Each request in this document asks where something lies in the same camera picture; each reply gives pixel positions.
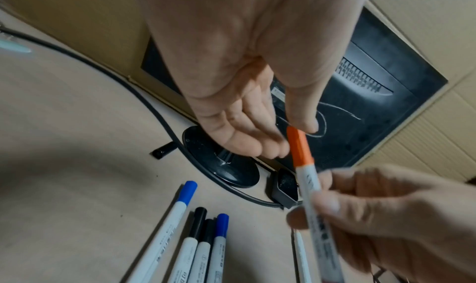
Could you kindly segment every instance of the whiteboard marker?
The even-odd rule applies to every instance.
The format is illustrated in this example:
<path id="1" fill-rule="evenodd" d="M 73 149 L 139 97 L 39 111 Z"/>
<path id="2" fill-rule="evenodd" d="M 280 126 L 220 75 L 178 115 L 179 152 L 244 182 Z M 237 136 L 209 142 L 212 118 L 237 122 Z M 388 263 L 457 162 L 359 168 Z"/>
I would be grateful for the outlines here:
<path id="1" fill-rule="evenodd" d="M 185 183 L 180 191 L 179 198 L 172 206 L 164 223 L 157 234 L 155 234 L 142 257 L 140 257 L 129 278 L 127 278 L 127 283 L 148 283 L 150 281 L 196 189 L 196 182 L 190 180 Z"/>
<path id="2" fill-rule="evenodd" d="M 205 220 L 200 242 L 195 252 L 188 283 L 203 283 L 207 274 L 208 257 L 212 247 L 213 237 L 215 235 L 215 221 L 213 219 Z"/>
<path id="3" fill-rule="evenodd" d="M 208 267 L 207 283 L 222 283 L 228 220 L 229 217 L 226 214 L 219 214 L 217 217 L 212 256 L 210 258 L 210 266 Z"/>
<path id="4" fill-rule="evenodd" d="M 304 241 L 302 240 L 301 233 L 299 233 L 298 230 L 293 230 L 293 234 L 299 283 L 312 283 L 309 264 L 307 264 L 306 249 L 304 248 Z"/>
<path id="5" fill-rule="evenodd" d="M 195 251 L 197 250 L 198 238 L 202 231 L 205 217 L 207 216 L 207 209 L 198 207 L 193 214 L 193 223 L 190 228 L 188 237 L 185 238 L 178 252 L 177 259 L 175 260 L 174 268 L 170 274 L 167 283 L 186 283 L 188 275 L 190 274 L 190 268 L 192 267 L 193 257 L 195 257 Z"/>
<path id="6" fill-rule="evenodd" d="M 317 215 L 310 202 L 311 192 L 321 190 L 321 185 L 306 134 L 292 126 L 288 126 L 287 133 L 321 280 L 323 283 L 344 283 L 339 255 L 329 224 Z"/>

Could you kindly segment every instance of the black cable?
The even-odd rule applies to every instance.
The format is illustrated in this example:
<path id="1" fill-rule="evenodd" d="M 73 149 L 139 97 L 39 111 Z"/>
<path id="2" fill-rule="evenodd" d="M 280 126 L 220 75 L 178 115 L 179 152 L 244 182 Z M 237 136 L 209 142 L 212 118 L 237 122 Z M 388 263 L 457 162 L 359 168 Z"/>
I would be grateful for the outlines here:
<path id="1" fill-rule="evenodd" d="M 242 199 L 245 199 L 249 202 L 261 205 L 261 206 L 266 206 L 266 207 L 272 207 L 272 208 L 283 208 L 283 205 L 279 203 L 274 203 L 274 202 L 267 202 L 252 196 L 249 196 L 246 193 L 243 193 L 231 186 L 229 186 L 225 181 L 223 181 L 221 178 L 218 176 L 214 175 L 211 171 L 209 171 L 207 168 L 202 166 L 199 161 L 185 148 L 185 146 L 180 142 L 179 138 L 175 135 L 174 131 L 170 128 L 169 124 L 167 121 L 160 115 L 160 113 L 136 90 L 134 89 L 127 81 L 125 80 L 125 77 L 120 77 L 116 74 L 114 74 L 112 71 L 99 66 L 98 64 L 88 60 L 87 58 L 84 58 L 70 50 L 67 50 L 65 48 L 62 48 L 60 46 L 57 46 L 55 44 L 51 44 L 49 42 L 40 40 L 38 38 L 35 38 L 33 36 L 24 34 L 19 31 L 11 30 L 8 28 L 5 28 L 4 26 L 0 26 L 0 32 L 7 33 L 10 35 L 13 35 L 14 37 L 17 37 L 19 39 L 23 39 L 32 43 L 35 43 L 37 45 L 49 48 L 51 50 L 57 51 L 59 53 L 62 53 L 64 55 L 67 55 L 71 58 L 74 58 L 76 60 L 79 60 L 86 65 L 93 67 L 94 69 L 98 70 L 99 72 L 103 73 L 104 75 L 110 77 L 111 79 L 115 80 L 118 82 L 121 86 L 123 86 L 126 90 L 131 92 L 145 107 L 154 115 L 154 117 L 160 122 L 160 124 L 164 127 L 164 130 L 167 132 L 167 134 L 170 136 L 172 141 L 174 141 L 177 144 L 178 149 L 182 152 L 182 154 L 194 165 L 198 170 L 200 170 L 206 177 L 208 177 L 210 180 L 215 182 L 217 185 L 222 187 L 223 189 L 231 192 L 234 195 L 237 195 L 241 197 Z"/>

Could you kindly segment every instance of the wooden desk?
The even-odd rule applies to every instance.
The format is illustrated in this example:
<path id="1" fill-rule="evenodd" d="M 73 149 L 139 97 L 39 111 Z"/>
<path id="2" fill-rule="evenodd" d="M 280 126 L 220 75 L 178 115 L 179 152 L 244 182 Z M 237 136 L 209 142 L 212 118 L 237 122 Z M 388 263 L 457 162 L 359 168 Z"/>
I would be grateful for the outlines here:
<path id="1" fill-rule="evenodd" d="M 0 21 L 52 41 L 2 11 Z M 149 152 L 170 139 L 130 93 L 78 61 L 19 42 L 33 52 L 0 49 L 0 282 L 119 282 L 190 179 L 198 190 L 189 210 L 230 215 L 224 282 L 296 281 L 284 211 L 228 193 L 179 151 L 154 159 Z M 148 98 L 177 134 L 191 125 Z M 266 173 L 252 195 L 265 198 Z M 170 271 L 184 223 L 152 282 Z M 371 282 L 344 270 L 348 282 Z M 314 267 L 312 275 L 318 282 Z"/>

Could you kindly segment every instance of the orange marker cap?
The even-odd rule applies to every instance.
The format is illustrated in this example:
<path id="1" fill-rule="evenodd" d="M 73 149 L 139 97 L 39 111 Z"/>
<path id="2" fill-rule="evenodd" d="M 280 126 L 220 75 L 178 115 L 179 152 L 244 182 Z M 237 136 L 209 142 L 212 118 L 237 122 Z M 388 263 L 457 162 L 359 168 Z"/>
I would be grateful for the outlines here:
<path id="1" fill-rule="evenodd" d="M 288 126 L 287 133 L 294 167 L 313 165 L 314 159 L 309 149 L 306 133 L 292 126 Z"/>

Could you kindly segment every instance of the black marker cap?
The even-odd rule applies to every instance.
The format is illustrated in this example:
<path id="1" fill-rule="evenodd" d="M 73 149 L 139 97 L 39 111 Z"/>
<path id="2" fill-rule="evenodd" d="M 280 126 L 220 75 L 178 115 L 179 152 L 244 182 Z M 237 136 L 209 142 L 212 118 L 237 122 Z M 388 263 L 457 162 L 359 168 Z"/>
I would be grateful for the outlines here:
<path id="1" fill-rule="evenodd" d="M 198 207 L 195 209 L 195 213 L 193 213 L 193 222 L 192 227 L 190 228 L 190 233 L 188 237 L 193 237 L 198 239 L 200 237 L 200 233 L 202 232 L 202 226 L 205 222 L 205 218 L 207 217 L 207 209 L 203 207 Z"/>
<path id="2" fill-rule="evenodd" d="M 205 220 L 205 226 L 202 230 L 200 242 L 207 242 L 212 244 L 214 237 L 215 237 L 215 220 L 207 219 Z"/>

